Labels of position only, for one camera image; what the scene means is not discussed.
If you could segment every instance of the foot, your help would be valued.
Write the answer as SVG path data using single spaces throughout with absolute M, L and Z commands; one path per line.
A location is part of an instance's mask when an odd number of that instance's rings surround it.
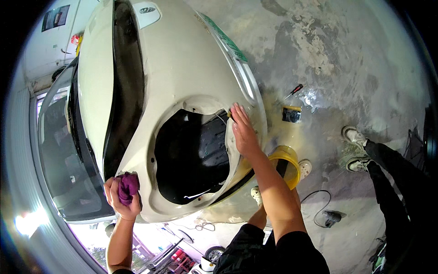
M 263 203 L 263 200 L 261 199 L 261 193 L 260 190 L 258 189 L 258 186 L 251 188 L 251 196 L 257 202 L 258 207 L 260 207 L 261 204 Z
M 303 159 L 299 161 L 298 165 L 300 166 L 301 177 L 300 181 L 306 178 L 310 172 L 312 171 L 312 164 L 309 160 Z
M 342 128 L 342 137 L 349 142 L 350 144 L 354 144 L 363 151 L 365 151 L 365 146 L 367 145 L 367 138 L 358 131 L 357 128 L 351 125 L 346 125 Z
M 354 157 L 347 161 L 345 168 L 351 172 L 366 171 L 368 172 L 367 165 L 371 162 L 371 158 L 365 157 Z

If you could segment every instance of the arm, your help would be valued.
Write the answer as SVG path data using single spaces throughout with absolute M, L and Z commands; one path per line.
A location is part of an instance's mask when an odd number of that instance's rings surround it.
M 113 273 L 118 269 L 131 270 L 132 233 L 135 218 L 140 213 L 138 193 L 133 195 L 129 206 L 124 206 L 120 202 L 118 195 L 119 182 L 119 178 L 112 177 L 104 184 L 106 200 L 120 214 L 106 249 L 108 273 Z
M 286 182 L 260 149 L 244 108 L 237 103 L 231 108 L 235 123 L 233 132 L 237 150 L 248 159 L 254 169 L 263 205 L 272 223 L 276 242 L 292 231 L 307 232 L 300 205 Z

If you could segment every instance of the screwdriver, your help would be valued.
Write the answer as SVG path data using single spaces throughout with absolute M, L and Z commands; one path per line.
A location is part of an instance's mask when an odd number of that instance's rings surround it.
M 287 98 L 289 98 L 289 96 L 291 96 L 291 95 L 294 95 L 295 93 L 297 93 L 300 89 L 302 89 L 303 88 L 303 85 L 302 84 L 298 84 L 290 93 L 289 93 L 289 95 L 288 96 L 286 96 L 286 98 L 284 98 L 283 100 L 282 100 L 282 102 L 284 101 L 284 100 L 286 100 Z

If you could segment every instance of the green license plate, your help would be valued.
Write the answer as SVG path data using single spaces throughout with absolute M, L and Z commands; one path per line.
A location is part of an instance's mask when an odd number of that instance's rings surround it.
M 236 46 L 236 44 L 228 37 L 226 34 L 213 22 L 210 17 L 203 13 L 199 13 L 204 20 L 207 21 L 207 23 L 215 30 L 219 38 L 222 40 L 222 42 L 225 44 L 225 46 L 230 50 L 230 52 L 233 54 L 233 56 L 236 59 L 248 62 L 248 59 L 245 57 L 245 55 L 240 51 L 240 49 Z

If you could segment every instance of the concrete floor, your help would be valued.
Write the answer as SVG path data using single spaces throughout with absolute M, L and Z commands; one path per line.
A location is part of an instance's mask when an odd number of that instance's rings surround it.
M 341 139 L 340 131 L 344 125 L 356 125 L 375 142 L 401 153 L 408 129 L 418 126 L 422 136 L 429 103 L 425 75 L 397 16 L 379 0 L 186 2 L 214 20 L 248 57 L 265 100 L 267 151 L 287 144 L 299 160 L 312 162 L 311 174 L 297 186 L 300 197 L 326 189 L 332 194 L 328 209 L 346 215 L 332 228 L 320 228 L 313 216 L 328 194 L 319 192 L 302 205 L 308 233 L 331 273 L 370 273 L 367 261 L 378 245 L 375 239 L 384 235 L 385 222 L 368 174 L 344 168 L 349 158 L 361 153 Z M 305 87 L 284 104 L 303 107 L 301 123 L 281 122 L 276 102 L 298 83 Z M 198 217 L 247 221 L 257 208 L 249 194 L 256 184 L 251 181 Z M 196 232 L 197 238 L 227 246 L 239 228 L 229 226 Z

